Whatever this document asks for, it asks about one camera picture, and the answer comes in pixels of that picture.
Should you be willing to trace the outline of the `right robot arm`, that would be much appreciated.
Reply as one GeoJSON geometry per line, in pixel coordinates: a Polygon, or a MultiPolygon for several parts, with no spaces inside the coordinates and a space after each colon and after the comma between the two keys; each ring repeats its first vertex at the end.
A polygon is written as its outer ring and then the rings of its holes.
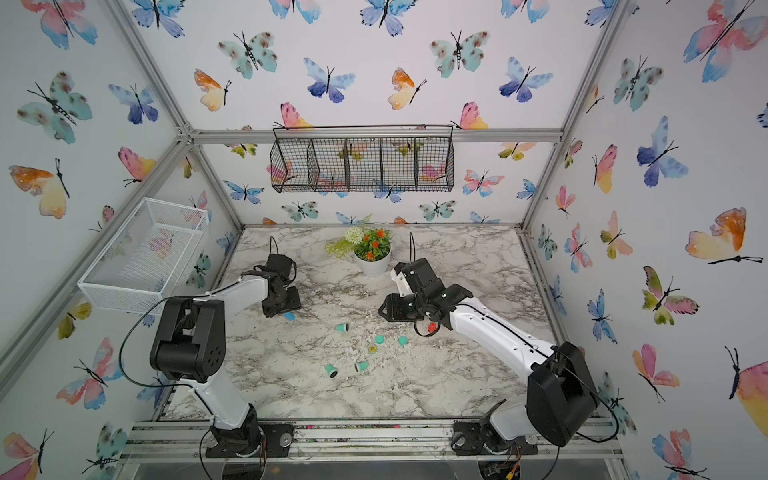
{"type": "Polygon", "coordinates": [[[445,284],[425,258],[398,262],[384,275],[395,289],[384,297],[380,317],[390,323],[434,322],[485,348],[526,385],[524,399],[502,400],[477,420],[456,422],[450,440],[455,454],[522,453],[530,436],[556,447],[575,437],[599,441],[582,428],[608,404],[577,346],[555,344],[515,326],[470,289],[445,284]]]}

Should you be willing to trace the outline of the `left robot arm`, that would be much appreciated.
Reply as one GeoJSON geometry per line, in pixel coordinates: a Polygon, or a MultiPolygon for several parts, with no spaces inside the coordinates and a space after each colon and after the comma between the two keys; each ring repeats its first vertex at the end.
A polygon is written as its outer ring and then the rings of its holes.
{"type": "Polygon", "coordinates": [[[285,458],[294,427],[287,423],[260,425],[256,408],[246,401],[225,371],[226,324],[259,304],[274,317],[301,308],[294,281],[297,264],[271,253],[266,262],[243,272],[232,284],[194,296],[170,296],[156,304],[163,310],[149,363],[167,378],[169,387],[188,387],[212,416],[203,435],[215,445],[202,449],[201,459],[285,458]]]}

